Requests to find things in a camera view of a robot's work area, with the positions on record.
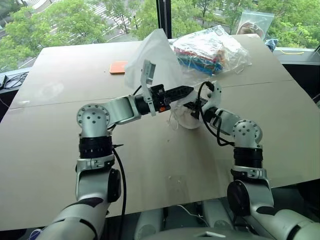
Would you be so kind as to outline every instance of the yellow cable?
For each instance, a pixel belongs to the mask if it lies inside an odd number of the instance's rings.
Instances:
[[[299,54],[304,54],[305,52],[302,51],[302,52],[296,52],[296,53],[291,53],[291,52],[284,52],[282,50],[280,50],[281,53],[283,54],[287,54],[287,55],[299,55]]]

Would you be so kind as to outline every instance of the window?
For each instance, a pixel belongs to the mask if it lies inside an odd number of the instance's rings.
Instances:
[[[43,48],[137,41],[158,28],[155,0],[1,0],[0,73]]]
[[[246,11],[265,14],[247,18],[243,33],[278,39],[278,47],[316,49],[320,43],[319,0],[171,0],[172,37],[219,24],[236,34]],[[265,21],[266,29],[259,28]]]

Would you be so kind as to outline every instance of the clear plastic bag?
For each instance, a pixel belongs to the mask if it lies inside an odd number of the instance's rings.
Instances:
[[[242,12],[236,34],[258,34],[263,40],[274,17],[272,13],[245,10]]]
[[[252,64],[248,51],[221,25],[182,36],[172,45],[185,76],[194,77],[194,72],[207,77],[229,71],[239,73]]]

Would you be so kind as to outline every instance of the plastic bag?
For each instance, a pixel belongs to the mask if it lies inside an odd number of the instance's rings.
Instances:
[[[258,34],[263,40],[275,15],[272,13],[243,11],[236,34]]]
[[[153,86],[163,84],[164,89],[168,90],[186,85],[183,81],[180,64],[162,28],[154,30],[142,41],[124,67],[124,83],[128,87],[136,89],[141,85],[141,70],[145,60],[155,64]]]
[[[229,71],[239,73],[251,65],[248,51],[221,25],[182,36],[172,45],[179,63],[185,66],[184,75],[193,75],[195,70],[210,76]]]

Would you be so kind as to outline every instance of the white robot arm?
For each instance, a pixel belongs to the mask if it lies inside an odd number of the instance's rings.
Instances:
[[[80,158],[76,164],[76,200],[67,206],[39,235],[39,240],[99,240],[104,228],[108,207],[121,194],[121,175],[112,166],[115,162],[112,144],[112,129],[151,113],[155,115],[170,109],[169,104],[186,97],[194,89],[181,86],[165,91],[163,85],[148,88],[153,79],[155,65],[145,61],[142,69],[141,88],[143,94],[128,95],[104,104],[87,104],[77,113],[77,122],[82,128],[79,139]],[[211,90],[209,99],[200,98],[202,87]],[[313,240],[320,235],[320,225],[290,210],[275,212],[267,172],[262,167],[262,131],[252,120],[241,119],[236,114],[219,108],[222,88],[217,82],[204,82],[198,97],[185,104],[193,110],[195,118],[203,119],[208,130],[217,137],[221,146],[234,146],[234,181],[227,189],[227,198],[235,216],[243,217],[247,223],[263,236],[249,235],[250,239]],[[230,135],[234,142],[220,137]],[[161,232],[150,239],[198,238],[203,228]],[[213,238],[248,239],[248,235],[232,231],[214,233]]]

